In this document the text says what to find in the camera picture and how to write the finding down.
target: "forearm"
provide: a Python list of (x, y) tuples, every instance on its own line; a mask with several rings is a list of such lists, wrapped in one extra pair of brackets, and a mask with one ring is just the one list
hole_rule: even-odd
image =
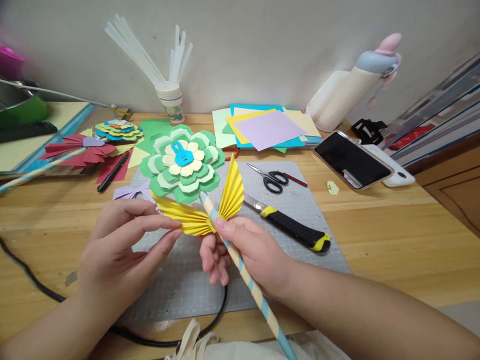
[(74, 295), (7, 341), (0, 358), (86, 359), (115, 320), (112, 314), (86, 308)]
[(294, 262), (282, 303), (351, 358), (478, 359), (480, 339), (388, 286)]

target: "black pen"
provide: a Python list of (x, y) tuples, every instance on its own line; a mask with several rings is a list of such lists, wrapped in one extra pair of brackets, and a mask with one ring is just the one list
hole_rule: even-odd
[(120, 171), (120, 168), (125, 164), (129, 156), (130, 152), (127, 151), (125, 155), (121, 157), (120, 161), (115, 165), (111, 173), (109, 173), (105, 180), (103, 180), (103, 182), (96, 188), (99, 193), (103, 193), (105, 190), (107, 190), (110, 183), (115, 178), (115, 175), (117, 175), (117, 173)]

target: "stack of colored paper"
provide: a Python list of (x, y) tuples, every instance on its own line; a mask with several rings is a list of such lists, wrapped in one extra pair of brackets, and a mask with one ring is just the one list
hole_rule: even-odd
[(288, 148), (311, 146), (322, 141), (312, 118), (299, 110), (277, 105), (232, 104), (212, 112), (217, 146), (225, 148)]

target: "blue bunny face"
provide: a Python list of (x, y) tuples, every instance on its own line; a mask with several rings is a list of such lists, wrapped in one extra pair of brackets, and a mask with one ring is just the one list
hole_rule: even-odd
[(191, 151), (184, 150), (182, 144), (178, 141), (171, 144), (171, 148), (175, 152), (175, 163), (179, 167), (184, 167), (194, 161), (194, 154)]

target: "plastic cup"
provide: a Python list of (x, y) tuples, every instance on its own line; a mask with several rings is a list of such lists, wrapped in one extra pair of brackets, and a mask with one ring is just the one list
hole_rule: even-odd
[(177, 86), (172, 90), (155, 89), (158, 99), (165, 108), (172, 124), (180, 124), (185, 121), (184, 107), (182, 106), (182, 92)]

